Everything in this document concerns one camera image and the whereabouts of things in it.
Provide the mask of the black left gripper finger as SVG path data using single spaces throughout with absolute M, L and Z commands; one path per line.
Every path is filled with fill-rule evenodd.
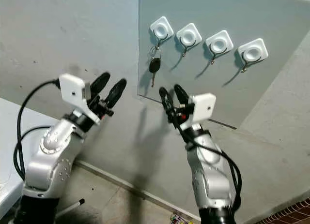
M 103 72 L 98 76 L 94 81 L 90 83 L 90 94 L 91 98 L 95 98 L 100 94 L 102 89 L 106 87 L 107 82 L 110 79 L 110 73 L 109 72 Z
M 108 96 L 106 97 L 106 107 L 108 109 L 112 109 L 117 104 L 126 87 L 126 83 L 126 78 L 122 78 L 117 83 L 115 83 L 115 85 L 113 85 Z

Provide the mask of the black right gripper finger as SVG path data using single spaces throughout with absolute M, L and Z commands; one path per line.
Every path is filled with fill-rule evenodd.
M 170 93 L 164 88 L 158 89 L 159 95 L 161 96 L 161 103 L 166 114 L 174 114 L 175 107 L 173 106 L 173 100 Z
M 190 100 L 189 94 L 179 84 L 174 85 L 174 92 L 179 100 L 180 106 L 193 106 L 193 102 Z

